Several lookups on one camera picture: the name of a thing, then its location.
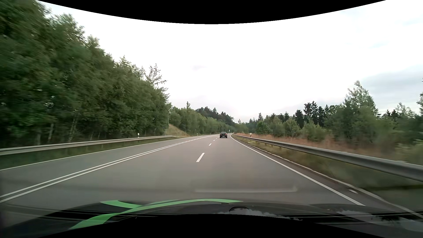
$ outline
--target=white lane marking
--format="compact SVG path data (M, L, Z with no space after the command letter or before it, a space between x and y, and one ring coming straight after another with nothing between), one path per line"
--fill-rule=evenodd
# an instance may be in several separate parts
M122 158L122 159L118 159L118 160L115 160L115 161L111 161L111 162L108 162L108 163L104 163L104 164L101 164L101 165L97 165L97 166L94 166L94 167L91 167L91 168L88 168L88 169L84 169L84 170L81 170L81 171L78 171L78 172L75 172L75 173L71 173L71 174L68 174L68 175L65 175L65 176L61 176L61 177L58 177L58 178L55 178L55 179L52 179L52 180L48 180L48 181L45 181L45 182L42 182L42 183L39 183L39 184L35 184L35 185L32 185L32 186L29 186L29 187L26 187L26 188L22 188L22 189L19 189L19 190L14 191L14 192L11 192L11 193L8 193L8 194L1 195L0 197L4 197L4 196L11 195L11 194L19 193L19 192L21 192L21 191L23 191L23 190L27 190L27 189L30 189L30 188L33 188L33 187L36 187L36 186L39 186L39 185L42 185L42 184L45 184L45 183L49 183L49 182L52 182L52 181L55 181L55 180L58 180L58 179L62 179L62 178L64 178L64 177L71 176L71 175L74 175L74 174L78 174L78 173L81 173L81 172L84 172L84 171L87 171L87 170L90 170L90 169L94 169L94 168L97 168L97 167L100 167L100 166L103 166L103 165L106 165L106 164L114 163L114 162L117 162L117 161L119 161L119 163L120 163L120 162L122 162L123 160L124 160L124 161L126 161L126 160L130 160L130 159L137 158L137 157L140 157L140 156L143 156L143 155L146 155L146 154L150 154L150 153L153 153L153 152L156 152L156 151L162 150L162 149L166 149L166 148L173 147L173 146L176 146L176 145L184 144L184 143L187 143L187 142L190 142L190 141L199 140L199 139L201 139L201 138L197 138L197 139L193 139L193 140L189 140L189 141L180 142L180 143L173 144L173 145L170 145L170 146L165 146L165 147L162 147L162 148L158 148L158 149L150 150L150 151L147 151L147 152L143 152L143 153L140 153L140 154L137 154L137 155L131 155L131 156L128 156L128 157L125 157L125 158ZM42 188L45 188L45 187L50 186L50 185L53 185L53 184L56 184L56 183L52 183L52 184L49 184L49 185L43 186ZM27 194L27 193L18 194L18 195L16 195L16 196L11 197L11 198L15 198L15 197L18 197L18 196L21 196L21 195ZM2 202L4 202L4 201L7 201L7 200L10 200L11 198L7 198L7 199L4 199L4 200L0 200L0 203L2 203Z
M173 140L167 140L167 141L174 141L174 140L179 140L179 139L186 139L186 137L184 137L184 138L178 138L178 139L173 139ZM159 143L159 142L165 142L165 141L156 141L156 142L151 142L151 143L126 146L126 147L116 148L116 149L124 149L124 148L129 148L129 147L134 147L134 146L140 146L140 145L147 145L147 144L153 144L153 143ZM106 151L110 151L110 150L115 150L115 149L102 150L102 151L97 151L97 152L92 152L92 153L82 154L82 155L90 155L90 154L95 154L95 153L100 153L100 152L106 152ZM74 156L69 156L69 157L60 158L60 159L54 159L54 160L50 160L50 161L57 161L57 160L62 160L62 159L67 159L67 158L72 158L72 157L77 157L77 156L82 156L82 155L74 155ZM23 167L23 166L38 164L38 163L45 163L45 162L50 162L50 161L41 161L41 162L37 162L37 163L30 163L30 164L20 165L20 166L16 166L16 167L11 167L11 168L0 169L0 171L7 170L7 169L19 168L19 167Z
M204 155L204 153L200 155L200 157L197 159L197 161L196 161L196 162L199 162L199 161L200 161L200 159L203 157L203 155Z
M196 189L196 193L294 193L298 191L298 189L294 186L289 189L280 189L280 188L274 188L274 189Z
M285 168L287 168L287 169L290 169L290 170L292 170L292 171L296 172L297 174L299 174L299 175L301 175L301 176L303 176L303 177L305 177L305 178L307 178L307 179L309 179L309 180L311 180L311 181L313 181L313 182L315 182L315 183L319 184L320 186L322 186L322 187L324 187L324 188L326 188L326 189L328 189L328 190L330 190L330 191L332 191L332 192L334 192L334 193L338 194L339 196L341 196L341 197L345 198L346 200L349 200L349 201L351 201L351 202L353 202L353 203L355 203L355 204L357 204L357 205L360 205L360 206L365 206L364 204L362 204L362 203L360 203L360 202L358 202L358 201L356 201L356 200L354 200L354 199L350 198L349 196L347 196L347 195L345 195L345 194L342 194L342 193L340 193L340 192L336 191L335 189L330 188L330 187L328 187L328 186L324 185L323 183L321 183L321 182L319 182L319 181L317 181L317 180L314 180L314 179L310 178L309 176L307 176L307 175L305 175L305 174L302 174L302 173L298 172L297 170L292 169L292 168L290 168L290 167L288 167L288 166L284 165L283 163L280 163L280 162L278 162L278 161L276 161L276 160L274 160L274 159L270 158L270 157L269 157L269 156L267 156L267 155L263 155L262 153L260 153L260 152L258 152L258 151L255 151L254 149L249 148L248 146L246 146L246 145L242 144L241 142L239 142L239 141L235 140L234 138L232 138L232 139L233 139L234 141L238 142L240 145L245 146L245 147L247 147L248 149L250 149L250 150L252 150L252 151L254 151L254 152L256 152L256 153L258 153L258 154L260 154L260 155L262 155L262 156L264 156L264 157L266 157L266 158L268 158L268 159L270 159L270 160L272 160L272 161L274 161L274 162L276 162L276 163L278 163L278 164L280 164L280 165L282 165L283 167L285 167Z

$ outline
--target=grassy slope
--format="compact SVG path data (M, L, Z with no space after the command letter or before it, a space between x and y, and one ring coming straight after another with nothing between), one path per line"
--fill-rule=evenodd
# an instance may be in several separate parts
M180 137L188 137L188 136L190 136L186 132L180 130L179 128L177 128L176 126L174 126L172 124L169 124L168 135L180 136Z

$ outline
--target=overcast sky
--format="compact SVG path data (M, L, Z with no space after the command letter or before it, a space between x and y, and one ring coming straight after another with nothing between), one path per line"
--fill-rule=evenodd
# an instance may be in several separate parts
M170 101L216 107L245 122L291 115L304 103L339 104L356 80L380 111L418 112L423 91L423 1L386 0L273 22L194 25L150 22L44 3L69 13L115 59L157 63Z

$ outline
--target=road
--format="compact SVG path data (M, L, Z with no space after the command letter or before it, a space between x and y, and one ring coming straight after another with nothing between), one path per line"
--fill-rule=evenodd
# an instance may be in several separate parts
M219 135L142 144L0 171L3 225L105 200L227 198L395 209ZM18 207L42 208L37 214Z

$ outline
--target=guardrail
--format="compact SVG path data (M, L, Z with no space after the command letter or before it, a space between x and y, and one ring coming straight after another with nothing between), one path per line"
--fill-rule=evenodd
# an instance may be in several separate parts
M417 180L423 182L423 166L412 164L412 163L405 163L402 161L394 161L388 159L382 159L377 157L371 157L366 155L357 155L351 154L348 152L341 152L336 150L330 149L322 149L317 147L310 147L305 145L298 145L298 144L291 144L281 141L271 141L265 140L260 138L248 137L248 136L240 136L233 134L234 136L239 136L241 138L249 139L252 141L257 141L265 144L270 144L286 149L293 149L296 151L322 156L325 158L342 161L345 163L350 163L354 165L358 165L361 167L374 169L377 171L398 175L401 177Z
M47 145L3 148L3 149L0 149L0 156L1 155L11 155L11 154L18 154L18 153L48 150L48 149L63 149L63 148L70 148L70 147L95 145L95 144L108 144L108 143L126 142L126 141L139 141L139 140L147 140L147 139L155 139L155 138L166 138L166 137L180 138L179 136L149 136L149 137L136 137L136 138L127 138L127 139L115 139L115 140L83 141L83 142L73 142L73 143L63 143L63 144L47 144Z

